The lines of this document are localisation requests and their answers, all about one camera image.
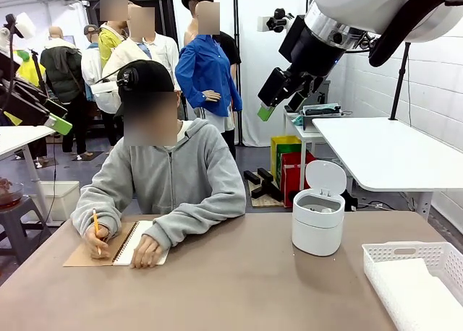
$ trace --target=child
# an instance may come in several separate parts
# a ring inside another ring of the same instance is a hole
[[[90,255],[108,257],[102,239],[118,234],[121,213],[135,191],[142,212],[161,217],[143,235],[131,267],[153,267],[186,235],[243,215],[245,188],[218,130],[201,119],[177,120],[179,96],[164,66],[133,61],[117,78],[126,134],[92,184],[82,188],[71,219]],[[101,225],[97,233],[93,208]]]

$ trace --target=white table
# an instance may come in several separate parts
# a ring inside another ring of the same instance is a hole
[[[302,126],[296,126],[292,122],[292,119],[296,118],[297,114],[294,113],[288,113],[284,111],[284,134],[286,134],[286,122],[289,121],[289,123],[294,127],[294,130],[296,131],[296,136],[301,140],[302,142],[302,148],[301,148],[301,175],[300,175],[300,190],[304,190],[304,181],[305,181],[305,156],[307,154],[307,143],[311,143],[310,147],[310,153],[315,157],[315,145],[318,143],[325,143],[325,139],[323,138],[323,135],[318,132],[317,129],[314,129],[312,131],[314,132],[304,132],[304,129]]]
[[[29,171],[30,180],[34,183],[37,190],[38,204],[44,218],[48,214],[45,194],[27,144],[54,132],[53,129],[47,126],[0,126],[0,160],[13,155],[18,150],[24,151],[27,170]],[[55,223],[51,216],[48,217],[47,225],[58,225]]]
[[[424,218],[433,192],[463,189],[463,153],[400,121],[342,118],[313,123],[363,189],[416,193],[417,212]]]

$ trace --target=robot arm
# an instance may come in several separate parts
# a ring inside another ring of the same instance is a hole
[[[291,65],[286,71],[274,69],[259,92],[259,117],[268,120],[295,93],[302,102],[351,48],[370,46],[370,64],[378,67],[404,40],[443,35],[463,17],[462,5],[463,0],[311,0],[304,17],[278,9],[273,17],[260,18],[261,31],[287,30],[279,52]],[[381,36],[371,43],[368,32]]]
[[[22,60],[11,54],[13,34],[10,32],[20,38],[31,38],[35,34],[35,27],[29,17],[22,13],[17,17],[8,14],[7,23],[0,29],[0,111],[21,119],[21,125],[45,125],[60,134],[69,133],[72,125],[63,120],[66,109],[50,101],[41,89],[15,77]]]

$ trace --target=pencil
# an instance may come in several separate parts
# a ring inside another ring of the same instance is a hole
[[[93,224],[95,225],[95,233],[100,231],[100,226],[98,226],[98,217],[96,216],[96,209],[93,208]],[[98,255],[101,255],[101,249],[98,247]]]

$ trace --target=table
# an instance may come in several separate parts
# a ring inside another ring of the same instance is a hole
[[[18,150],[24,151],[30,180],[34,183],[35,189],[37,190],[38,208],[44,218],[46,218],[48,214],[45,194],[27,144],[53,134],[54,132],[55,131],[53,129],[50,129],[47,126],[0,126],[0,160],[13,155],[14,152]],[[47,225],[59,226],[61,225],[61,222],[54,222],[50,216],[48,217]]]
[[[305,156],[307,154],[307,143],[311,143],[310,147],[310,153],[315,157],[315,145],[317,143],[325,143],[325,139],[323,135],[317,131],[317,129],[314,127],[314,132],[304,132],[304,129],[302,126],[296,126],[293,122],[292,119],[296,118],[297,114],[294,113],[288,113],[284,111],[284,134],[286,134],[286,122],[289,121],[291,125],[294,127],[294,130],[296,131],[296,136],[301,140],[302,142],[302,147],[301,147],[301,174],[300,174],[300,190],[304,190],[304,181],[305,181],[305,168],[302,166],[305,166]]]
[[[411,192],[425,218],[433,192],[463,189],[463,153],[400,121],[342,118],[313,123],[363,189]]]
[[[331,257],[301,252],[291,233],[291,214],[249,214],[189,237],[152,270],[62,267],[81,241],[68,221],[0,287],[1,326],[392,331],[363,272],[361,245],[444,241],[413,212],[346,214]]]

